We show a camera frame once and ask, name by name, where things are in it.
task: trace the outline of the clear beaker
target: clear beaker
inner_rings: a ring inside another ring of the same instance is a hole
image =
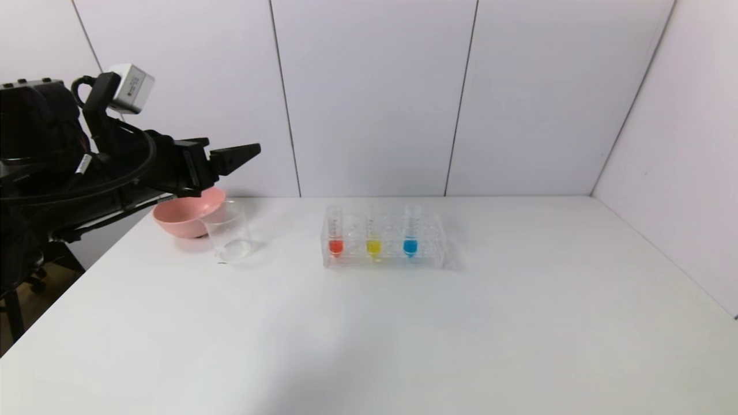
[[[235,262],[249,255],[253,240],[242,203],[228,199],[201,220],[213,242],[215,254],[223,262]]]

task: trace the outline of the test tube with blue liquid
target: test tube with blue liquid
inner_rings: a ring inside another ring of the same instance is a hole
[[[412,258],[418,253],[418,232],[420,229],[420,220],[422,209],[418,205],[405,206],[404,231],[405,240],[402,249],[408,258]]]

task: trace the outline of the pink bowl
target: pink bowl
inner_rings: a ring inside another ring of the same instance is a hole
[[[182,197],[159,203],[154,208],[154,220],[177,238],[198,238],[207,233],[200,218],[215,212],[225,199],[226,194],[221,189],[209,188],[200,197]]]

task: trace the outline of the white table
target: white table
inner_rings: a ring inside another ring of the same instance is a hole
[[[238,266],[147,216],[0,360],[1,413],[738,413],[738,323],[600,202],[413,201],[448,269],[324,269],[367,199],[248,199]]]

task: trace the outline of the black cable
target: black cable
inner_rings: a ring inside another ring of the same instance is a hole
[[[124,174],[121,177],[112,179],[109,182],[89,186],[87,188],[77,189],[76,191],[36,196],[3,197],[0,198],[0,202],[6,205],[46,205],[49,203],[73,202],[75,200],[87,199],[89,197],[97,196],[102,193],[114,191],[115,189],[132,182],[134,179],[141,177],[154,164],[154,161],[156,161],[156,143],[154,143],[154,139],[151,138],[151,136],[146,134],[144,131],[141,131],[137,127],[124,123],[123,121],[119,121],[119,123],[123,124],[125,127],[129,128],[133,132],[141,134],[148,144],[148,156],[146,157],[146,160],[144,160],[141,165],[139,165],[134,170],[130,171],[127,174]]]
[[[85,85],[93,86],[95,80],[97,80],[97,78],[85,75],[72,81],[72,86],[70,87],[70,89],[72,90],[72,96],[75,98],[75,102],[80,108],[85,106],[85,102],[80,99],[80,93],[78,91],[80,85],[84,83]]]

